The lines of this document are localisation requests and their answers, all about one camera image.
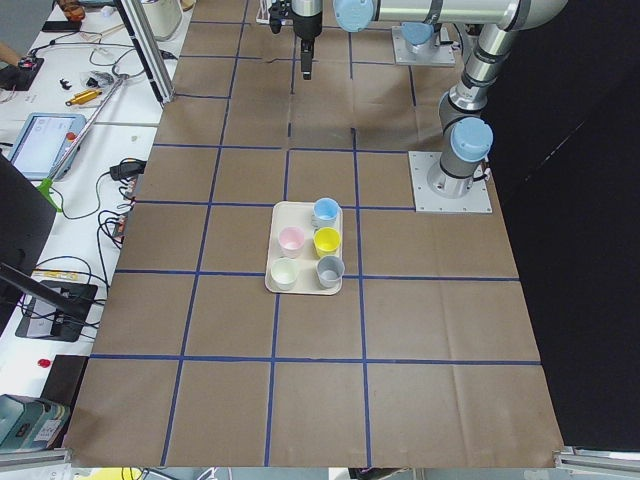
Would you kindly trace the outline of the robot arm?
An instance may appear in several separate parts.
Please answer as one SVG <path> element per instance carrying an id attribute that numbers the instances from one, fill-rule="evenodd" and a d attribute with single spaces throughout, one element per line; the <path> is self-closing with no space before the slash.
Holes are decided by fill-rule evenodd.
<path id="1" fill-rule="evenodd" d="M 445 147 L 427 174 L 437 195 L 457 199 L 474 182 L 474 172 L 491 149 L 493 132 L 479 118 L 487 90 L 495 83 L 517 33 L 541 26 L 566 6 L 564 1 L 335 1 L 336 20 L 348 32 L 373 21 L 463 23 L 482 27 L 475 46 L 467 49 L 460 81 L 439 104 Z"/>
<path id="2" fill-rule="evenodd" d="M 335 1 L 334 16 L 338 25 L 350 33 L 360 32 L 381 15 L 378 1 Z M 278 33 L 290 20 L 300 39 L 301 72 L 312 78 L 315 40 L 322 33 L 321 1 L 274 1 L 269 8 L 269 24 Z M 403 21 L 392 28 L 394 61 L 399 65 L 452 67 L 455 65 L 453 42 L 448 32 L 434 20 Z"/>

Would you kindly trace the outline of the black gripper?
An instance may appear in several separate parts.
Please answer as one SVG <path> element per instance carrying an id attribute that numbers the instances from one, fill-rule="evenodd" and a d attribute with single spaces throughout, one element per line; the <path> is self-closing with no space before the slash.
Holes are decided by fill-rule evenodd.
<path id="1" fill-rule="evenodd" d="M 295 34 L 301 40 L 301 72 L 304 80 L 312 79 L 314 39 L 322 32 L 322 1 L 292 0 L 291 19 Z"/>

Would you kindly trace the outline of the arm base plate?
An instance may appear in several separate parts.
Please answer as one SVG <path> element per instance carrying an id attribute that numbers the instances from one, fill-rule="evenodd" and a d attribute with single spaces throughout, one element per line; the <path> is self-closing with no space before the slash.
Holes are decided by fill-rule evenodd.
<path id="1" fill-rule="evenodd" d="M 415 210 L 436 214 L 491 214 L 487 181 L 480 166 L 456 179 L 441 170 L 440 152 L 409 151 Z"/>
<path id="2" fill-rule="evenodd" d="M 397 65 L 447 68 L 455 66 L 453 41 L 445 28 L 435 32 L 432 25 L 420 24 L 418 30 L 394 26 L 391 32 L 394 61 Z"/>

